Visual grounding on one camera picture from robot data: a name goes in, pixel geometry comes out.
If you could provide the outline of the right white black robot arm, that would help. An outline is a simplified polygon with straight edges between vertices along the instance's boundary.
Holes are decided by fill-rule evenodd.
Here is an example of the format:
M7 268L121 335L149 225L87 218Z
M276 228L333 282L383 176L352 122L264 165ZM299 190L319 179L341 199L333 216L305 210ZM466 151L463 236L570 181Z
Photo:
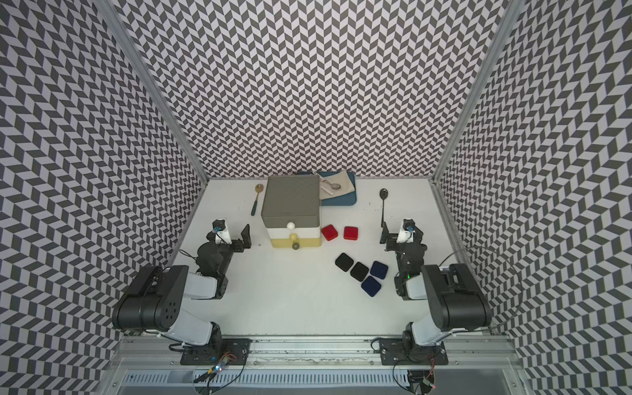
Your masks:
M425 301L430 311L406 326L406 347L435 346L454 334L490 326L491 307L467 264L426 264L428 247L414 220L403 220L396 233L383 223L380 243L396 256L398 271L393 282L397 295L405 301Z

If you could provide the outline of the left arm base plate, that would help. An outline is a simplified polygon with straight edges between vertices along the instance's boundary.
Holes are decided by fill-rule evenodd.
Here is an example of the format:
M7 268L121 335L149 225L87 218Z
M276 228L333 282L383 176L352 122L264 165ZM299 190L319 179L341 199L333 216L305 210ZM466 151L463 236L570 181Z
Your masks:
M215 345L186 347L180 358L180 364L185 366L212 366L217 365L225 355L233 356L229 366L244 365L250 353L252 341L249 338L237 337L221 341L220 347Z

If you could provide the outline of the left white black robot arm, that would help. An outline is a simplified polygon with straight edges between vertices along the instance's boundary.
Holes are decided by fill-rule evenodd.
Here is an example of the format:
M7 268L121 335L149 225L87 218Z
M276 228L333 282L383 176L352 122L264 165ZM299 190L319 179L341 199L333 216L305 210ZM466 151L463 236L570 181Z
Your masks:
M233 256L252 247L249 225L240 238L231 240L229 236L224 220L212 222L207 242L193 256L198 269L195 273L186 265L141 268L114 307L114 328L154 333L189 347L221 349L220 326L187 311L183 303L186 299L215 301L224 296Z

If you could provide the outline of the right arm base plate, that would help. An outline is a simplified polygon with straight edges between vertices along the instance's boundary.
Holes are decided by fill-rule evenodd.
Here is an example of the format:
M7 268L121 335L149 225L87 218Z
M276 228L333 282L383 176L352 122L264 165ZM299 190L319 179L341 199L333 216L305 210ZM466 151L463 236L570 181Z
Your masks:
M379 337L371 347L380 354L382 365L443 366L449 364L447 352L442 345L419 346L401 338Z

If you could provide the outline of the grey three-drawer storage box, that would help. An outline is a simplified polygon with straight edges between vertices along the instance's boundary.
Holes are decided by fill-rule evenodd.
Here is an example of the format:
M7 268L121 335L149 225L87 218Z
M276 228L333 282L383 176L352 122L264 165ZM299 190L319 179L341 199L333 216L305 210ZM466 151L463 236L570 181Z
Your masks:
M300 250L322 245L320 180L315 174L268 178L261 217L272 247Z

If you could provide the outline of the red brooch box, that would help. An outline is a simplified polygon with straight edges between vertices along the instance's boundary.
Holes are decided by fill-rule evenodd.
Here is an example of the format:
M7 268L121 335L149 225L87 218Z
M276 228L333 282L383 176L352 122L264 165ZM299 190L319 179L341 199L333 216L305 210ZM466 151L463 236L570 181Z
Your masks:
M346 226L343 231L344 240L358 240L359 229L355 226Z
M339 236L339 233L334 225L326 225L321 229L321 233L327 241L335 240Z

